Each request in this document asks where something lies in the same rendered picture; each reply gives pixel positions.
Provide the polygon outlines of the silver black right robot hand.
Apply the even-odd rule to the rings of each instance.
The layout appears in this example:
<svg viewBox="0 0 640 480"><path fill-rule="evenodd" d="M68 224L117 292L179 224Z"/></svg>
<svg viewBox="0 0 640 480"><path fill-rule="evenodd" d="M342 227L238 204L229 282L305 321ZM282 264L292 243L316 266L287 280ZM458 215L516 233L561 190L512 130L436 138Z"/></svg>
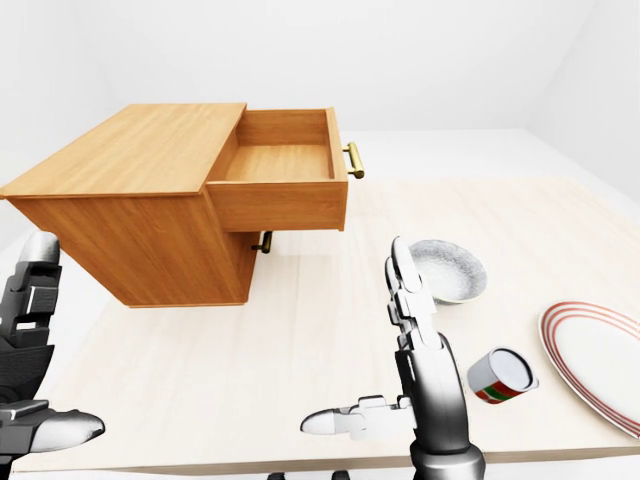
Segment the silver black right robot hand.
<svg viewBox="0 0 640 480"><path fill-rule="evenodd" d="M429 453L464 452L470 446L469 426L456 362L448 340L433 325L436 307L427 281L399 237L385 261L385 278L387 313L400 329L395 360L402 394L393 404L380 395L366 396L350 407L312 413L300 431L364 440L411 428Z"/></svg>

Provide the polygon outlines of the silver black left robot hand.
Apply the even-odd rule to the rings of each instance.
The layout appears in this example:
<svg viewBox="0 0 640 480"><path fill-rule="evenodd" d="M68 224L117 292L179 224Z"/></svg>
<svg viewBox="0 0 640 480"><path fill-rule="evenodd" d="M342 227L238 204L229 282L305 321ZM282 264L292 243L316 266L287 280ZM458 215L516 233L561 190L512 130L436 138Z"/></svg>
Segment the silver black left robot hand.
<svg viewBox="0 0 640 480"><path fill-rule="evenodd" d="M57 412L35 395L54 353L48 342L62 267L56 235L33 233L0 300L0 465L32 453L72 448L102 435L103 421Z"/></svg>

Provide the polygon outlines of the wooden cabinet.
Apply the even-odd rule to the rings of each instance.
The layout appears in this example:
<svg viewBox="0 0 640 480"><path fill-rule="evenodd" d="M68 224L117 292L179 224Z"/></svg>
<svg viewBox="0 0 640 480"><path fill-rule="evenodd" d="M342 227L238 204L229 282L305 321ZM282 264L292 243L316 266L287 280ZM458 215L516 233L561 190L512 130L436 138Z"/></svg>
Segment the wooden cabinet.
<svg viewBox="0 0 640 480"><path fill-rule="evenodd" d="M248 298L206 193L244 105L131 105L0 188L123 304Z"/></svg>

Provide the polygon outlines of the closed wooden drawer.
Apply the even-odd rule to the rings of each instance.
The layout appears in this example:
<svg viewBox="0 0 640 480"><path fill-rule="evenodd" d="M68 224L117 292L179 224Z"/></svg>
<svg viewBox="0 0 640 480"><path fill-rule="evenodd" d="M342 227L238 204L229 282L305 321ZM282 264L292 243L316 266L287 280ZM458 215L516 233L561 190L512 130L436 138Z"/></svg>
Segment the closed wooden drawer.
<svg viewBox="0 0 640 480"><path fill-rule="evenodd" d="M249 284L253 275L257 250L254 245L261 242L260 232L229 232L231 258L242 284Z"/></svg>

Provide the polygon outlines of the open wooden drawer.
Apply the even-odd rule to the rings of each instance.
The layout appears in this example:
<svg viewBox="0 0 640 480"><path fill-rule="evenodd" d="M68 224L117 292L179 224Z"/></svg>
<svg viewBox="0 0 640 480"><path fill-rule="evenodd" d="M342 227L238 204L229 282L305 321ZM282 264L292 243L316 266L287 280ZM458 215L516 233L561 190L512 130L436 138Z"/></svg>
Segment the open wooden drawer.
<svg viewBox="0 0 640 480"><path fill-rule="evenodd" d="M245 110L205 188L230 232L342 230L348 175L335 111Z"/></svg>

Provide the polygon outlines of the white tin with red-green label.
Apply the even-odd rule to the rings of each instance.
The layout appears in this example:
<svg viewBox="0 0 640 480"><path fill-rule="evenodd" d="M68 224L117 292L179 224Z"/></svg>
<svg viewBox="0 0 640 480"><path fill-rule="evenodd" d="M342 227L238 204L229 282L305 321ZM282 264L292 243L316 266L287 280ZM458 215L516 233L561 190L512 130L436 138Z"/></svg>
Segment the white tin with red-green label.
<svg viewBox="0 0 640 480"><path fill-rule="evenodd" d="M471 391L488 404L500 404L539 387L539 379L516 351L497 347L467 371Z"/></svg>

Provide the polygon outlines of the grey patterned bowl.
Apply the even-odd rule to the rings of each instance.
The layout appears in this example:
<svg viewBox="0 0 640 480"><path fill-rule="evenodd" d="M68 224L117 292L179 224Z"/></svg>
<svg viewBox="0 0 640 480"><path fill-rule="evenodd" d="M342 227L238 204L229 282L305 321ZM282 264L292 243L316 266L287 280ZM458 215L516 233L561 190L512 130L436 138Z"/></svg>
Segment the grey patterned bowl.
<svg viewBox="0 0 640 480"><path fill-rule="evenodd" d="M409 250L436 303L468 303L485 292L488 274L482 262L467 249L430 239L414 243Z"/></svg>

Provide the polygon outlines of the white plate with red rings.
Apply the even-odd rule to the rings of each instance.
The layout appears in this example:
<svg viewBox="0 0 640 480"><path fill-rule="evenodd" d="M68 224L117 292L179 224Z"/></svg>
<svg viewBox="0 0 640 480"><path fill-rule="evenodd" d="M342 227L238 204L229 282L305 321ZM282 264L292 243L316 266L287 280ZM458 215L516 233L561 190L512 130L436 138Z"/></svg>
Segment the white plate with red rings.
<svg viewBox="0 0 640 480"><path fill-rule="evenodd" d="M640 442L640 317L589 301L561 300L539 315L538 334L568 387Z"/></svg>

